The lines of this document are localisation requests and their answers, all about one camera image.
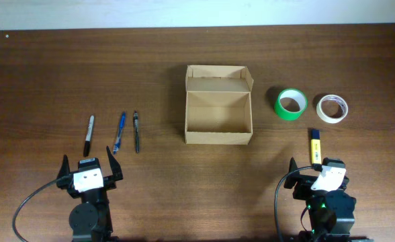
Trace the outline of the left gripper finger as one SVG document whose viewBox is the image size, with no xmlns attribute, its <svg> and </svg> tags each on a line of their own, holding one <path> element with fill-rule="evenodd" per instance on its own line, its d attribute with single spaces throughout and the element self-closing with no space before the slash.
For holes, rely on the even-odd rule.
<svg viewBox="0 0 395 242">
<path fill-rule="evenodd" d="M 63 159 L 62 159 L 62 165 L 59 169 L 57 178 L 60 179 L 62 177 L 67 177 L 67 176 L 69 176 L 69 174 L 70 174 L 69 159 L 68 159 L 67 155 L 64 155 Z"/>
<path fill-rule="evenodd" d="M 112 152 L 110 151 L 109 147 L 106 147 L 107 156 L 109 160 L 109 165 L 111 167 L 112 175 L 114 177 L 122 177 L 122 169 L 116 158 L 113 156 Z"/>
</svg>

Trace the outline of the yellow highlighter marker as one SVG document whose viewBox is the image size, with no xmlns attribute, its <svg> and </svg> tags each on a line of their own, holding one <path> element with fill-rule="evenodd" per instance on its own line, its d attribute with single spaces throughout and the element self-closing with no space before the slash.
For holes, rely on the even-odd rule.
<svg viewBox="0 0 395 242">
<path fill-rule="evenodd" d="M 320 147 L 320 131 L 312 129 L 310 133 L 310 148 L 312 164 L 322 164 L 321 147 Z"/>
</svg>

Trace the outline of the black and white marker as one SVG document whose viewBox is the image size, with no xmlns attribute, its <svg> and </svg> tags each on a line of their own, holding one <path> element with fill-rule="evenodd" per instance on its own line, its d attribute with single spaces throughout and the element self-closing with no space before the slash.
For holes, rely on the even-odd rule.
<svg viewBox="0 0 395 242">
<path fill-rule="evenodd" d="M 89 155 L 90 146 L 91 146 L 91 137 L 93 134 L 94 119 L 95 119 L 94 115 L 90 116 L 90 118 L 89 118 L 89 123 L 87 126 L 87 134 L 85 136 L 85 143 L 84 143 L 84 148 L 83 148 L 83 156 L 84 157 L 87 157 Z"/>
</svg>

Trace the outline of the green tape roll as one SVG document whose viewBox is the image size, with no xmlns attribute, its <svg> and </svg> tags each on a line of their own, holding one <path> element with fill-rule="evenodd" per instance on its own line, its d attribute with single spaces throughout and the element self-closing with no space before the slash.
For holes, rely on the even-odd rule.
<svg viewBox="0 0 395 242">
<path fill-rule="evenodd" d="M 281 104 L 281 99 L 283 98 L 290 98 L 294 100 L 298 104 L 299 110 L 297 112 L 292 112 L 285 109 Z M 298 89 L 284 89 L 279 93 L 276 99 L 274 111 L 281 119 L 292 121 L 297 120 L 307 107 L 308 100 L 303 92 Z"/>
</svg>

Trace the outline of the cream masking tape roll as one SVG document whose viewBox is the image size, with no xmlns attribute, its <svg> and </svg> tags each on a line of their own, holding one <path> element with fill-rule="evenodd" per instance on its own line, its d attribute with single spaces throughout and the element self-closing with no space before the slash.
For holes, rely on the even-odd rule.
<svg viewBox="0 0 395 242">
<path fill-rule="evenodd" d="M 322 103 L 325 101 L 333 101 L 336 102 L 338 104 L 338 106 L 341 108 L 342 111 L 342 115 L 339 118 L 332 118 L 330 116 L 328 116 L 322 109 Z M 329 124 L 336 124 L 339 123 L 340 121 L 342 121 L 348 114 L 349 111 L 349 107 L 347 102 L 340 96 L 338 95 L 333 95 L 333 94 L 328 94 L 323 96 L 319 102 L 316 105 L 316 113 L 318 115 L 318 117 Z"/>
</svg>

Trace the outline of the brown cardboard box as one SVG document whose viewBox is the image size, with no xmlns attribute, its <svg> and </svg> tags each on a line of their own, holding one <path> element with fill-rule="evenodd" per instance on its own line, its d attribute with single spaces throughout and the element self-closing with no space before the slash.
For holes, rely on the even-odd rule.
<svg viewBox="0 0 395 242">
<path fill-rule="evenodd" d="M 246 66 L 189 65 L 185 142 L 247 145 L 253 135 L 253 78 Z"/>
</svg>

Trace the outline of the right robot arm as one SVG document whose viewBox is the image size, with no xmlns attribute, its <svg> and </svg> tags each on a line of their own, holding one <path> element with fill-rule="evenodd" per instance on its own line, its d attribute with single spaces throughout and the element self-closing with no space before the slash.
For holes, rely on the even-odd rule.
<svg viewBox="0 0 395 242">
<path fill-rule="evenodd" d="M 291 241 L 305 242 L 360 242 L 367 237 L 352 237 L 350 230 L 355 224 L 354 210 L 356 198 L 345 190 L 349 178 L 345 175 L 346 166 L 339 159 L 323 159 L 321 164 L 309 166 L 319 174 L 304 175 L 294 158 L 290 159 L 284 188 L 293 189 L 293 198 L 306 203 L 302 215 L 308 213 L 310 228 L 304 228 Z"/>
</svg>

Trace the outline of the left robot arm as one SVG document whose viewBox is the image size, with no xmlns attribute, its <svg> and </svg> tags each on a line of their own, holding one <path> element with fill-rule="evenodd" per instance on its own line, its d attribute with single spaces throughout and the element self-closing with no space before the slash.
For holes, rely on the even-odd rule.
<svg viewBox="0 0 395 242">
<path fill-rule="evenodd" d="M 94 157 L 78 162 L 78 170 L 71 171 L 67 156 L 63 157 L 56 186 L 81 203 L 69 215 L 73 241 L 119 241 L 114 231 L 107 192 L 116 189 L 116 182 L 123 179 L 120 164 L 109 148 L 106 149 L 112 174 L 103 176 L 99 159 Z"/>
</svg>

